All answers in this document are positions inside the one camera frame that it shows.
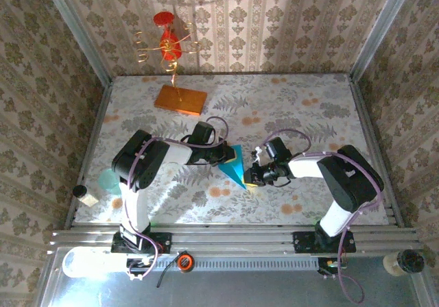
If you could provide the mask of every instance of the metal floor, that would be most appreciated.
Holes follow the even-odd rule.
[[[387,274],[381,258],[352,258],[346,274],[363,286],[362,306],[418,306],[409,276]],[[124,273],[106,278],[71,279],[60,276],[51,307],[282,307],[352,306],[337,280],[323,280],[315,271],[170,271],[156,288],[160,271],[144,281]],[[355,299],[359,291],[346,283]]]

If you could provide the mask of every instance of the floral tablecloth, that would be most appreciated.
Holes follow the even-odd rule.
[[[201,117],[154,107],[168,76],[117,77],[99,134],[86,185],[99,195],[93,207],[81,205],[75,222],[114,222],[122,215],[122,200],[102,191],[97,179],[138,129],[156,136],[182,138],[198,121],[222,116],[230,126],[228,142],[240,144],[244,166],[250,152],[275,130],[292,127],[311,139],[311,151],[336,150],[352,144],[368,158],[368,149],[347,75],[194,75],[180,76],[178,85],[202,90],[208,97]],[[213,121],[216,128],[223,125]],[[306,141],[282,136],[292,153]],[[236,185],[217,167],[163,165],[154,182],[140,191],[154,223],[314,224],[333,201],[324,182],[296,179],[284,188]],[[360,216],[358,224],[388,224],[385,210]]]

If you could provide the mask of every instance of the blue triangular block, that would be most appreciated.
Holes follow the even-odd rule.
[[[244,177],[244,162],[242,160],[242,148],[241,145],[231,146],[236,153],[236,158],[233,161],[219,164],[218,168],[227,174],[231,180],[236,182],[240,187],[247,189],[246,185],[241,181]]]

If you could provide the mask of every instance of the red spinning top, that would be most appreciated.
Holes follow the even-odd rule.
[[[171,12],[163,11],[154,16],[154,23],[157,26],[164,26],[165,31],[160,39],[162,56],[167,61],[174,61],[181,57],[182,51],[177,35],[171,32],[171,24],[174,15]]]

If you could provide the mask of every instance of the wooden block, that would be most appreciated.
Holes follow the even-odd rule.
[[[177,88],[164,85],[154,102],[154,106],[200,116],[207,98],[207,93],[184,88],[178,89],[180,90],[181,101],[178,96]]]

